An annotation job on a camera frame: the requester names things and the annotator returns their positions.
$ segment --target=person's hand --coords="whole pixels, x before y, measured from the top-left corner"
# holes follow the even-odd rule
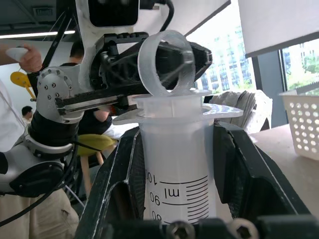
[[[42,59],[40,52],[33,46],[24,44],[23,47],[28,50],[27,53],[22,56],[19,65],[21,69],[27,72],[37,72],[42,68]]]

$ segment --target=yellow stool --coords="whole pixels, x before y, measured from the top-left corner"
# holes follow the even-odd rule
[[[116,140],[98,134],[83,134],[80,135],[78,141],[84,145],[99,149],[101,151],[112,152],[115,148]],[[96,154],[96,157],[99,161],[99,164],[103,164],[102,154],[99,151],[81,147],[78,148],[78,156],[81,157],[81,168],[83,173],[83,181],[86,195],[89,196],[92,184],[90,179],[90,170],[89,170],[89,156]]]

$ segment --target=white shirt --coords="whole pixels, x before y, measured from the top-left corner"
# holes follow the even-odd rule
[[[24,133],[24,122],[0,80],[0,152],[10,150]]]

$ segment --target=glass window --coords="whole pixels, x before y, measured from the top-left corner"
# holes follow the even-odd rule
[[[319,39],[283,49],[288,90],[319,81]]]
[[[227,90],[256,88],[251,59],[245,58],[236,0],[187,36],[187,40],[212,51],[213,64],[196,81],[199,89],[211,90],[216,94]]]

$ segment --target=white plastic basket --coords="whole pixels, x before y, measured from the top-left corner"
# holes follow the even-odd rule
[[[305,93],[319,82],[282,93],[297,154],[319,160],[319,96]]]

